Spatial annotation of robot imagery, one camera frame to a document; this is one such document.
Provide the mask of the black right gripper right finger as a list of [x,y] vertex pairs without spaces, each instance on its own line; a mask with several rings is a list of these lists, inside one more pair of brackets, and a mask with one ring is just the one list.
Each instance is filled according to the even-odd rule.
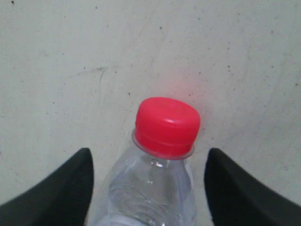
[[207,204],[215,226],[299,226],[301,207],[274,192],[218,148],[204,172]]

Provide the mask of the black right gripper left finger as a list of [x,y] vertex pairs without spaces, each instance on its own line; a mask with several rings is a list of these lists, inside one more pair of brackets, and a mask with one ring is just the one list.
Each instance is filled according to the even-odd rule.
[[47,178],[0,206],[2,226],[83,226],[92,200],[94,166],[79,149]]

